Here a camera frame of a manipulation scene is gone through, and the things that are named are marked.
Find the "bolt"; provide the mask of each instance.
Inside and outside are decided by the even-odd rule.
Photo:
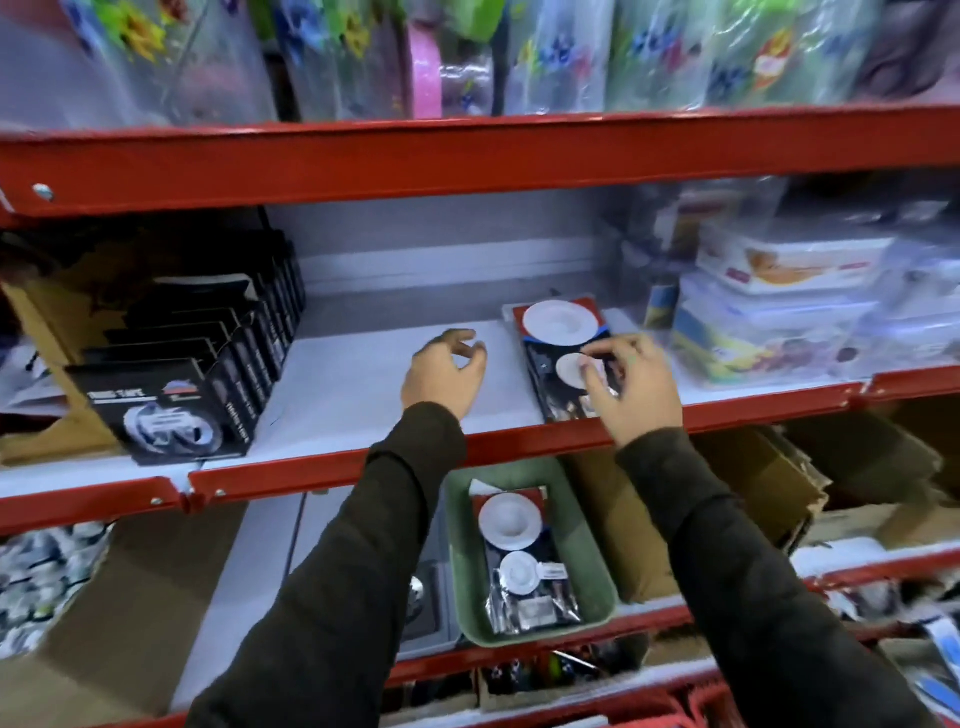
[[[35,184],[34,193],[38,196],[38,198],[41,200],[46,200],[48,203],[52,203],[54,201],[54,191],[50,189],[49,185],[47,184],[42,184],[40,182]]]

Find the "barcode sticker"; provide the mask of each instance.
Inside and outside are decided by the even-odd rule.
[[[570,578],[566,575],[566,566],[563,564],[555,563],[540,563],[537,564],[537,571],[539,572],[540,579],[552,579],[554,581],[559,581],[561,579],[566,580]]]
[[[520,618],[520,629],[524,632],[557,623],[557,613],[554,611],[553,598],[550,596],[524,599],[517,604],[516,608]]]

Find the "green plastic bin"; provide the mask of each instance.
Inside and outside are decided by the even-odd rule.
[[[516,636],[493,633],[485,608],[490,585],[483,536],[470,507],[469,486],[473,478],[505,491],[546,486],[553,538],[580,605],[581,624],[565,624]],[[556,458],[541,457],[454,471],[447,476],[444,486],[457,620],[468,640],[482,647],[519,644],[568,635],[611,620],[617,605],[616,587],[564,468]]]

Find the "sleeve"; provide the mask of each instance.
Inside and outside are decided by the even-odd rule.
[[[686,433],[617,454],[669,546],[674,576],[751,726],[936,725],[906,681],[797,577]]]
[[[187,728],[375,728],[441,482],[465,457],[450,412],[410,407]]]

